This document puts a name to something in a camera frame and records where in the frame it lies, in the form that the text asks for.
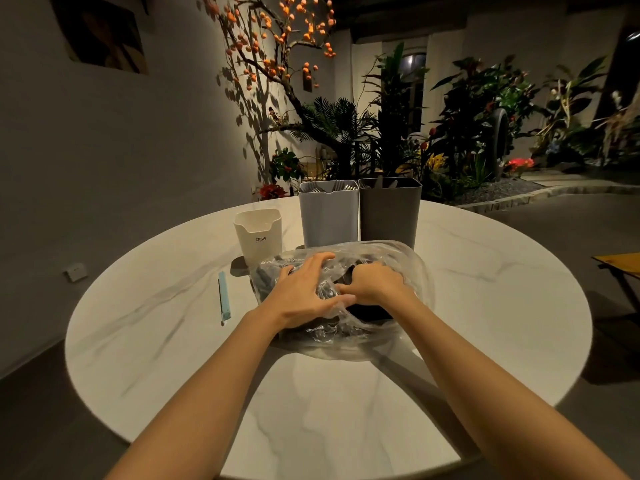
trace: white container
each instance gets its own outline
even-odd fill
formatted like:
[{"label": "white container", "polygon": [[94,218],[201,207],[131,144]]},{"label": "white container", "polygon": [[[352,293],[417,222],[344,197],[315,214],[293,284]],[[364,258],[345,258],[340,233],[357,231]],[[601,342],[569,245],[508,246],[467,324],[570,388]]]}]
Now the white container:
[{"label": "white container", "polygon": [[[358,240],[358,184],[341,180],[355,190],[332,191],[334,180],[300,185],[300,215],[305,247],[330,246]],[[308,192],[317,185],[324,192]]]},{"label": "white container", "polygon": [[256,266],[282,252],[282,216],[278,209],[240,212],[234,226],[247,266]]}]

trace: round table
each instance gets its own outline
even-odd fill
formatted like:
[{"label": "round table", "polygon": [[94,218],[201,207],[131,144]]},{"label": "round table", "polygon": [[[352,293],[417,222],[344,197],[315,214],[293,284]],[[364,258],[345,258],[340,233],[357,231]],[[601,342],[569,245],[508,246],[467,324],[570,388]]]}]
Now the round table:
[{"label": "round table", "polygon": [[[282,214],[284,249],[303,243],[297,198],[221,210],[169,229],[113,263],[71,317],[65,352],[80,398],[133,441],[256,306],[232,224]],[[415,250],[435,312],[549,404],[580,375],[591,345],[584,294],[524,234],[423,201]],[[218,272],[232,318],[221,326]],[[478,451],[406,337],[370,361],[322,360],[270,347],[222,471],[251,480],[383,479],[432,471]]]}]

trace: wall outlet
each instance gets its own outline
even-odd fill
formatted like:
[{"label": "wall outlet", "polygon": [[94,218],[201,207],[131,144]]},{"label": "wall outlet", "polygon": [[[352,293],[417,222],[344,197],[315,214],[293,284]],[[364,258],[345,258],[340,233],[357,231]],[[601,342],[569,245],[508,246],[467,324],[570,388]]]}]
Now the wall outlet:
[{"label": "wall outlet", "polygon": [[86,278],[89,274],[86,272],[86,266],[81,262],[73,263],[64,270],[64,275],[72,283]]}]

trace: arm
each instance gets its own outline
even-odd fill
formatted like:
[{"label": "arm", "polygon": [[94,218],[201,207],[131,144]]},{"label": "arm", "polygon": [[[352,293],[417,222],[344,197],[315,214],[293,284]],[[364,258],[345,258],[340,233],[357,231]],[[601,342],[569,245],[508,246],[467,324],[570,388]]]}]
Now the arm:
[{"label": "arm", "polygon": [[271,339],[355,297],[320,299],[317,254],[295,273],[282,269],[270,295],[178,390],[112,469],[107,480],[211,480],[220,474],[253,375]]},{"label": "arm", "polygon": [[462,425],[506,478],[628,480],[560,413],[432,313],[391,268],[357,266],[352,284],[338,288],[400,323]]}]

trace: hand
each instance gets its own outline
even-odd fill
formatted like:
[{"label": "hand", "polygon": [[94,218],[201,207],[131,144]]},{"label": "hand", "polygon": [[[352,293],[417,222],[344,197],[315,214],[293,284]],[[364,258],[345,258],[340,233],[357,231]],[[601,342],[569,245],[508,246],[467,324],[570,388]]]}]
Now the hand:
[{"label": "hand", "polygon": [[385,307],[390,300],[415,296],[413,290],[404,284],[402,274],[379,262],[357,265],[353,268],[351,284],[336,284],[335,287],[339,293],[356,295],[359,305]]},{"label": "hand", "polygon": [[283,267],[276,286],[255,309],[256,315],[273,318],[280,331],[322,317],[336,305],[353,305],[356,297],[350,294],[341,294],[329,299],[321,299],[316,295],[322,263],[332,258],[335,258],[333,253],[315,254],[307,258],[302,267],[292,274],[289,273],[293,266]]}]

